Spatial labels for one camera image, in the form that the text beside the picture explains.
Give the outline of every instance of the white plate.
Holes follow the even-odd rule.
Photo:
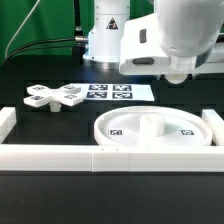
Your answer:
[[[140,118],[156,114],[165,118],[164,134],[142,140]],[[211,145],[212,131],[193,114],[155,106],[125,107],[101,115],[94,124],[94,137],[99,145]]]

